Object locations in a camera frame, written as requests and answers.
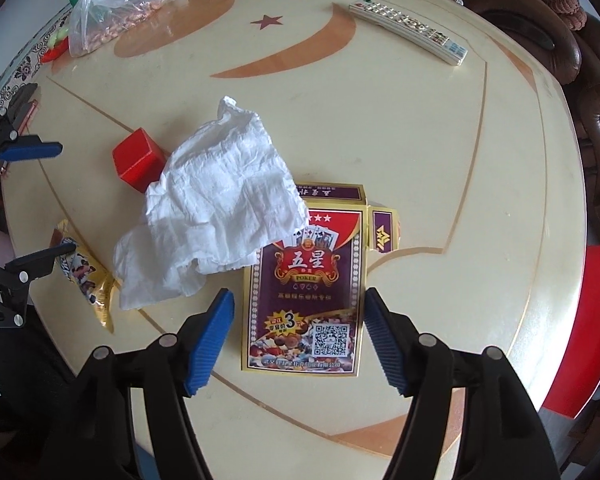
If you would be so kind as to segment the pink phone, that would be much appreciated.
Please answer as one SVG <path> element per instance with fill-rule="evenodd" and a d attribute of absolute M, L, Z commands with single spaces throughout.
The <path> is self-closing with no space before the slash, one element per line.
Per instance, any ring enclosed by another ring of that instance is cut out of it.
<path fill-rule="evenodd" d="M 32 100 L 20 106 L 20 109 L 18 110 L 18 113 L 14 119 L 14 127 L 17 129 L 19 134 L 23 133 L 23 131 L 29 127 L 29 124 L 37 110 L 37 100 Z"/>

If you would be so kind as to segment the white tissue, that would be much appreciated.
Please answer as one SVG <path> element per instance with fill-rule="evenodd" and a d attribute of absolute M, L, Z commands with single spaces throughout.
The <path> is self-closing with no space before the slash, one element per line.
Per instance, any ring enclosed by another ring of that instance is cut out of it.
<path fill-rule="evenodd" d="M 114 246 L 120 307 L 193 296 L 209 275 L 252 266 L 260 249 L 309 220 L 261 117 L 224 96 L 218 116 L 168 158 Z"/>

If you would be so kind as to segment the white remote control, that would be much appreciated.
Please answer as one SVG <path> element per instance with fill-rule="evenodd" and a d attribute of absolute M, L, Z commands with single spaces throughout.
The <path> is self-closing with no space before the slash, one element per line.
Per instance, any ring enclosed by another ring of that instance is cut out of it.
<path fill-rule="evenodd" d="M 396 36 L 416 44 L 436 58 L 451 66 L 461 66 L 467 49 L 439 29 L 427 25 L 385 3 L 374 0 L 358 0 L 349 4 L 349 11 L 362 20 L 393 32 Z"/>

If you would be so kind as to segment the red cube box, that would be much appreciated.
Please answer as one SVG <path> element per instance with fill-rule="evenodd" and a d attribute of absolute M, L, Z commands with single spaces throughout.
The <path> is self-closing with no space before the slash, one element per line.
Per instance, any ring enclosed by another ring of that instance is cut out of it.
<path fill-rule="evenodd" d="M 166 151 L 143 128 L 134 130 L 112 150 L 118 177 L 140 193 L 159 180 L 167 158 Z"/>

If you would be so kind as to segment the clear plastic bag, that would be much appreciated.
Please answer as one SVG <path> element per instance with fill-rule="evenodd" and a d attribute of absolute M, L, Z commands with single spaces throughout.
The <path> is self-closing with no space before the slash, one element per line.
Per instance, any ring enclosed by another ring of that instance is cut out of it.
<path fill-rule="evenodd" d="M 68 21 L 73 58 L 90 54 L 148 20 L 170 0 L 76 0 Z"/>

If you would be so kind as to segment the yellow snack wrapper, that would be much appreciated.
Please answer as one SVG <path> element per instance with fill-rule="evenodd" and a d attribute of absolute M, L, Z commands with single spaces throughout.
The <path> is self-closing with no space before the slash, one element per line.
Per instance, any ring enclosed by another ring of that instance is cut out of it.
<path fill-rule="evenodd" d="M 51 248 L 64 245 L 73 245 L 74 249 L 56 258 L 61 272 L 80 290 L 99 324 L 112 334 L 114 321 L 110 304 L 114 277 L 83 244 L 68 219 L 58 223 L 50 240 Z"/>

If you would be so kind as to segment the red plastic chair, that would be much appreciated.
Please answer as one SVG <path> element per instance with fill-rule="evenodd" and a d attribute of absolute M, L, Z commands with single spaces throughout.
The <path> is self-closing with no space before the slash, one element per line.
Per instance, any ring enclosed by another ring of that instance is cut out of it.
<path fill-rule="evenodd" d="M 600 245 L 586 248 L 576 318 L 543 408 L 575 419 L 600 384 Z"/>

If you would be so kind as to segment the purple poker card box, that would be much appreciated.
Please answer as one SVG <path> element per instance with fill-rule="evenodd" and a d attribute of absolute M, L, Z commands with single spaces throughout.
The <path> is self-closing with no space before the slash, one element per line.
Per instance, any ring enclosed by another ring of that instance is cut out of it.
<path fill-rule="evenodd" d="M 354 376 L 360 360 L 367 256 L 400 243 L 395 210 L 359 184 L 300 183 L 310 220 L 258 252 L 245 276 L 242 369 Z"/>

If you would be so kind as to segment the pink cushion on sofa back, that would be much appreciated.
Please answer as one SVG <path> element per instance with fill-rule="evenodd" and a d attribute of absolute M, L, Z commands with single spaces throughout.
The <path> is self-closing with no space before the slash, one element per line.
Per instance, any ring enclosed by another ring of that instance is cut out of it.
<path fill-rule="evenodd" d="M 580 5 L 580 0 L 543 0 L 558 15 L 570 30 L 580 30 L 588 16 Z"/>

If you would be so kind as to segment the brown leather sofa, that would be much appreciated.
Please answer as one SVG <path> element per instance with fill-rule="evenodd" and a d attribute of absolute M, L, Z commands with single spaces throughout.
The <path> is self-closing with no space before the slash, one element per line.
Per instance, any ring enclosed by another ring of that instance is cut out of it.
<path fill-rule="evenodd" d="M 501 29 L 529 51 L 561 84 L 580 72 L 574 33 L 543 0 L 463 0 L 466 8 Z"/>

